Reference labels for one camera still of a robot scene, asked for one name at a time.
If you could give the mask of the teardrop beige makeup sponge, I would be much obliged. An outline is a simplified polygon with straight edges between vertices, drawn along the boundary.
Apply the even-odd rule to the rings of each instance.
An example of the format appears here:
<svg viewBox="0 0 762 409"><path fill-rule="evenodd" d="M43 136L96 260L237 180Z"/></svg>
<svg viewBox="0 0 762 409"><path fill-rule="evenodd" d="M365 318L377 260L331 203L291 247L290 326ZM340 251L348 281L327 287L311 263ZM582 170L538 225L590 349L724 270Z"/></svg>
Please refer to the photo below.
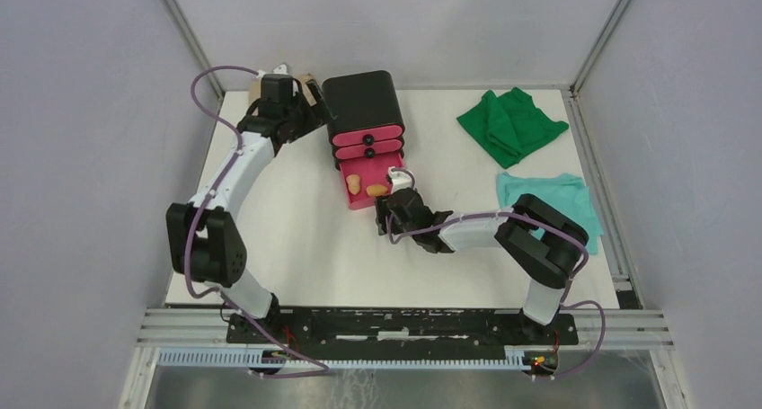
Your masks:
<svg viewBox="0 0 762 409"><path fill-rule="evenodd" d="M372 184L366 188L366 194L372 198L384 196L388 192L389 192L389 189L384 184Z"/></svg>

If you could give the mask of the gourd-shaped beige makeup sponge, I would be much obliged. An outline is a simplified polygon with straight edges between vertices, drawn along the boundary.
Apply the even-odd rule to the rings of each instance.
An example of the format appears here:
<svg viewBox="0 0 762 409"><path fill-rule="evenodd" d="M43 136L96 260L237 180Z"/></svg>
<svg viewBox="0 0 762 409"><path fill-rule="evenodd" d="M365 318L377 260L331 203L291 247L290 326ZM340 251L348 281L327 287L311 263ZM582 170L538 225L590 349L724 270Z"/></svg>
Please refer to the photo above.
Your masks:
<svg viewBox="0 0 762 409"><path fill-rule="evenodd" d="M347 190L350 195L358 195L361 191L361 178L357 174L349 174L345 178Z"/></svg>

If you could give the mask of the black pink drawer organizer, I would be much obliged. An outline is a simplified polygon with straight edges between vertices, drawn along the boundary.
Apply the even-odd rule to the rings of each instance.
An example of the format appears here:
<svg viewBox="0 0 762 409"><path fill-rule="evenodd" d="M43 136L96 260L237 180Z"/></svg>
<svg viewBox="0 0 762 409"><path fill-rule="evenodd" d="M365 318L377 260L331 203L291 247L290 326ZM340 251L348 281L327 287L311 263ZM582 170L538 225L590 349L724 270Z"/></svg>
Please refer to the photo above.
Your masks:
<svg viewBox="0 0 762 409"><path fill-rule="evenodd" d="M389 189L388 168L404 166L405 126L393 78L386 70L336 76L323 82L323 95L334 117L327 132L348 208L371 207L375 198L366 188ZM358 195L350 195L345 182L353 173L361 178Z"/></svg>

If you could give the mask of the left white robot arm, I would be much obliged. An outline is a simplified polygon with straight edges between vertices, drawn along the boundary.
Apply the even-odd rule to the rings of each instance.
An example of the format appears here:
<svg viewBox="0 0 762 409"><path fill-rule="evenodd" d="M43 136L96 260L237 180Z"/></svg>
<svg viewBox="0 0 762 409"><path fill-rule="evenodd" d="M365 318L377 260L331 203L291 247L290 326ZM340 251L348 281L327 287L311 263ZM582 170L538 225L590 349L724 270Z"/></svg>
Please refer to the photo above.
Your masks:
<svg viewBox="0 0 762 409"><path fill-rule="evenodd" d="M282 332L278 298L247 271L247 250L235 219L264 168L286 144L321 128L332 115L313 78L288 74L261 77L260 95L232 127L234 143L210 183L185 203L173 203L165 220L173 270L184 276L194 298L200 283L216 292L260 342Z"/></svg>

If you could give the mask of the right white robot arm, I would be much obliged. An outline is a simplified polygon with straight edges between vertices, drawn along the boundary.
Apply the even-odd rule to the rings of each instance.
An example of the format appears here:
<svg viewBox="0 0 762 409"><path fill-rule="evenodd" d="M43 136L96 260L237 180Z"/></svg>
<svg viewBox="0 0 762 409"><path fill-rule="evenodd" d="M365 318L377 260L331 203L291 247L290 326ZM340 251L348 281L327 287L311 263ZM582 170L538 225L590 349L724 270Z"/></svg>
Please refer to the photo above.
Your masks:
<svg viewBox="0 0 762 409"><path fill-rule="evenodd" d="M589 259L587 231L534 194L507 209L463 214L433 211L413 188L376 199L377 229L396 244L404 238L428 253L471 248L504 250L530 278L518 329L531 344L555 331L554 319L572 280Z"/></svg>

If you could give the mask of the green cloth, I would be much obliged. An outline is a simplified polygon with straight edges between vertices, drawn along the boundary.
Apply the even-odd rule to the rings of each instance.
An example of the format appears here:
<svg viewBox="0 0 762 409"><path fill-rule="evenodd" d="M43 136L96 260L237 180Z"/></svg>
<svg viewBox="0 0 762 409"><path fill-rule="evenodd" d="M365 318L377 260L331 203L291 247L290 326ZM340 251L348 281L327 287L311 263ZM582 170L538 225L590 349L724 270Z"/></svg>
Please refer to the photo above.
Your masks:
<svg viewBox="0 0 762 409"><path fill-rule="evenodd" d="M567 122L552 120L518 87L503 94L486 91L456 121L503 169L520 163L569 129Z"/></svg>

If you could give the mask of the teal cloth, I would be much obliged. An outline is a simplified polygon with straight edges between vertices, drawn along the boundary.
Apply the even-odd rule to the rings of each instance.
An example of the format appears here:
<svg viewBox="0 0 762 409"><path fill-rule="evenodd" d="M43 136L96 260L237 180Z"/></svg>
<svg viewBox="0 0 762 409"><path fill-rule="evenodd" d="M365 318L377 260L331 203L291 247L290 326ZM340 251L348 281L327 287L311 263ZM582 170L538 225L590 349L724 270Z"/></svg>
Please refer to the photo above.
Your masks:
<svg viewBox="0 0 762 409"><path fill-rule="evenodd" d="M599 253L598 239L604 232L589 187L581 177L562 173L553 178L521 178L500 173L496 177L496 192L501 208L512 206L522 194L537 196L580 225L589 235L589 254Z"/></svg>

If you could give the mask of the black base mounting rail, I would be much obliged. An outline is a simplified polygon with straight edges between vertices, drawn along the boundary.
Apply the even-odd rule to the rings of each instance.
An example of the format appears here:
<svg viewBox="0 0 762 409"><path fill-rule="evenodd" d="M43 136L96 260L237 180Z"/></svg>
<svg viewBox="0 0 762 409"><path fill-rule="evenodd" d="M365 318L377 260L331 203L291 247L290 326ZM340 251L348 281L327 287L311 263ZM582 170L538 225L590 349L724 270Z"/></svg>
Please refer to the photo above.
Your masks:
<svg viewBox="0 0 762 409"><path fill-rule="evenodd" d="M330 361L501 360L506 347L579 343L571 314L538 325L518 310L283 307L263 328L301 356Z"/></svg>

